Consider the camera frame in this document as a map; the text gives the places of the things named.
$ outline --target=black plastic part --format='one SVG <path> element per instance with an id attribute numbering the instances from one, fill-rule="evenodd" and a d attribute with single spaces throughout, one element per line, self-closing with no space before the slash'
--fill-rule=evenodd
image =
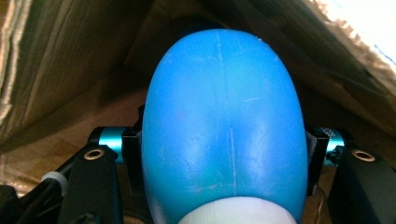
<path id="1" fill-rule="evenodd" d="M 349 131 L 341 128 L 336 128 L 335 130 L 337 130 L 343 137 L 345 147 L 348 148 L 358 147 L 355 140 L 353 139 L 352 134 Z"/>
<path id="2" fill-rule="evenodd" d="M 347 149 L 347 147 L 341 147 L 337 146 L 335 149 L 331 152 L 328 152 L 326 154 L 326 160 L 329 160 L 332 162 L 334 165 L 338 165 L 341 160 L 341 156 L 343 155 L 343 152 Z"/>
<path id="3" fill-rule="evenodd" d="M 327 145 L 329 144 L 329 136 L 307 126 L 305 126 L 305 134 L 309 157 L 308 187 L 306 195 L 311 196 L 315 194 L 318 187 L 321 168 L 326 156 Z"/>
<path id="4" fill-rule="evenodd" d="M 51 207 L 43 209 L 43 212 L 37 215 L 35 223 L 57 223 L 61 206 L 62 201 L 59 201 Z"/>
<path id="5" fill-rule="evenodd" d="M 127 167 L 131 195 L 141 195 L 144 193 L 141 153 L 144 109 L 144 105 L 139 107 L 139 120 L 133 128 L 125 129 L 122 134 L 122 157 Z"/>
<path id="6" fill-rule="evenodd" d="M 75 156 L 59 223 L 80 223 L 87 213 L 95 214 L 103 223 L 122 223 L 115 158 L 114 151 L 106 146 L 84 147 Z"/>
<path id="7" fill-rule="evenodd" d="M 344 151 L 328 205 L 334 224 L 396 223 L 396 174 L 379 157 L 363 161 Z"/>
<path id="8" fill-rule="evenodd" d="M 15 189 L 8 185 L 0 185 L 0 223 L 15 223 L 22 212 Z"/>
<path id="9" fill-rule="evenodd" d="M 50 183 L 50 179 L 41 181 L 34 189 L 20 198 L 23 209 L 26 209 L 40 194 L 43 192 Z"/>
<path id="10" fill-rule="evenodd" d="M 97 127 L 95 129 L 93 129 L 93 131 L 91 132 L 90 136 L 88 137 L 88 144 L 87 145 L 98 146 L 99 145 L 100 136 L 102 134 L 102 131 L 105 128 L 106 127 Z"/>
<path id="11" fill-rule="evenodd" d="M 35 200 L 25 209 L 23 215 L 18 220 L 18 224 L 25 223 L 42 223 L 38 222 L 37 218 L 39 214 L 46 210 L 50 205 L 53 198 L 60 198 L 61 186 L 53 179 L 46 179 L 49 184 L 43 189 L 35 198 Z"/>

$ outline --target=scratch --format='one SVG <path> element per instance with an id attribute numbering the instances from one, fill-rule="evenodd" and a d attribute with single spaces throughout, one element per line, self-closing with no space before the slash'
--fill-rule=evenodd
<path id="1" fill-rule="evenodd" d="M 189 178 L 190 178 L 190 180 L 192 180 L 194 182 L 195 188 L 198 189 L 199 185 L 198 185 L 197 179 L 195 178 L 194 171 L 190 167 L 190 162 L 182 157 L 180 157 L 180 160 L 184 161 L 184 163 L 186 164 Z"/>
<path id="2" fill-rule="evenodd" d="M 201 192 L 202 190 L 212 190 L 212 189 L 218 189 L 218 188 L 224 188 L 224 187 L 230 187 L 230 184 L 222 184 L 222 183 L 215 183 L 209 186 L 204 186 L 204 187 L 191 187 L 190 190 L 193 190 L 195 192 Z"/>
<path id="3" fill-rule="evenodd" d="M 235 147 L 233 145 L 233 128 L 230 128 L 230 136 L 231 136 L 231 159 L 233 161 L 233 194 L 236 195 L 236 169 L 235 169 Z"/>
<path id="4" fill-rule="evenodd" d="M 244 101 L 244 103 L 249 103 L 249 102 L 257 101 L 257 100 L 260 100 L 260 97 L 254 97 L 254 98 L 251 98 L 251 99 L 247 99 L 246 101 Z"/>
<path id="5" fill-rule="evenodd" d="M 218 55 L 218 57 L 219 57 L 219 59 L 220 59 L 221 61 L 223 61 L 222 53 L 221 53 L 221 39 L 220 39 L 219 34 L 217 34 L 217 38 L 218 38 L 218 50 L 219 50 L 219 55 Z"/>

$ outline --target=screw hole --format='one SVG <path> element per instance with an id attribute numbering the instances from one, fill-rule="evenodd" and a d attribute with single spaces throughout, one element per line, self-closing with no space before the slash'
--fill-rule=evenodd
<path id="1" fill-rule="evenodd" d="M 87 161 L 94 161 L 98 158 L 101 158 L 104 154 L 105 152 L 102 149 L 93 149 L 85 153 L 84 159 Z"/>
<path id="2" fill-rule="evenodd" d="M 361 161 L 375 161 L 375 157 L 372 154 L 365 151 L 353 150 L 352 155 Z"/>

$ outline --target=blue egg-shaped object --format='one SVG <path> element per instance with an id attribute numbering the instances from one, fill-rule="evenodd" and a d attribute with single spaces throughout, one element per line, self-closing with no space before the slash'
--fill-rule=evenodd
<path id="1" fill-rule="evenodd" d="M 276 203 L 300 221 L 302 112 L 285 66 L 258 37 L 215 29 L 177 41 L 151 80 L 142 134 L 155 223 L 235 196 Z"/>

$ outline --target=teal cylindrical spacer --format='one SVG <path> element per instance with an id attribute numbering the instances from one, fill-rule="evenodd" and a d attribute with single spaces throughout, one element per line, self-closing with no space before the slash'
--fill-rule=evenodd
<path id="1" fill-rule="evenodd" d="M 102 130 L 99 145 L 107 145 L 117 153 L 117 164 L 123 164 L 122 134 L 126 127 L 106 127 Z"/>
<path id="2" fill-rule="evenodd" d="M 318 132 L 326 133 L 329 136 L 329 144 L 327 145 L 326 155 L 334 152 L 337 147 L 344 147 L 346 145 L 343 135 L 341 135 L 338 130 L 333 128 L 316 128 L 316 130 Z M 336 164 L 325 157 L 323 165 L 334 166 Z"/>

